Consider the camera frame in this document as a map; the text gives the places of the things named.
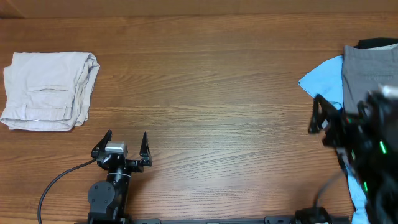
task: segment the blue cloth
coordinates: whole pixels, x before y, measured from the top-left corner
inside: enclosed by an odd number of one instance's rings
[[[337,56],[306,74],[298,84],[312,97],[321,94],[336,109],[340,109],[343,107],[342,69],[343,56]],[[348,172],[347,179],[349,194],[356,209],[352,224],[367,224],[369,221],[365,210],[366,197],[362,187],[351,172]]]
[[[343,56],[337,56],[323,62],[306,76],[298,84],[313,98],[320,94],[328,100],[336,109],[343,107]]]

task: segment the white garment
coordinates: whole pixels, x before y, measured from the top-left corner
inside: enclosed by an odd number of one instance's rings
[[[4,68],[9,129],[68,131],[88,119],[100,65],[91,53],[14,53]]]

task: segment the wooden tabletop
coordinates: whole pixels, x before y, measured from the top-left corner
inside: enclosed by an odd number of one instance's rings
[[[309,136],[312,99],[298,80],[359,39],[398,37],[398,14],[278,14],[0,21],[0,67],[13,52],[92,52],[101,65],[90,117],[68,132],[0,125],[0,223],[37,223],[39,198],[90,160],[108,129],[137,159],[144,131],[154,165],[132,177],[134,218],[261,218],[309,207],[339,170]],[[0,112],[6,104],[0,81]],[[92,164],[60,179],[44,223],[84,220]],[[322,205],[351,215],[345,180]]]

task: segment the black cloth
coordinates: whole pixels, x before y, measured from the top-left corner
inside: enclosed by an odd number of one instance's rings
[[[387,38],[387,37],[378,37],[378,38],[370,38],[365,40],[360,40],[358,45],[355,48],[358,49],[368,49],[373,47],[383,47],[392,44],[398,44],[398,38]]]

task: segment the silver metal part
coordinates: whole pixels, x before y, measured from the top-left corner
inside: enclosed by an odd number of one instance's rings
[[[118,152],[123,153],[124,157],[127,157],[127,145],[124,141],[108,141],[105,152]]]

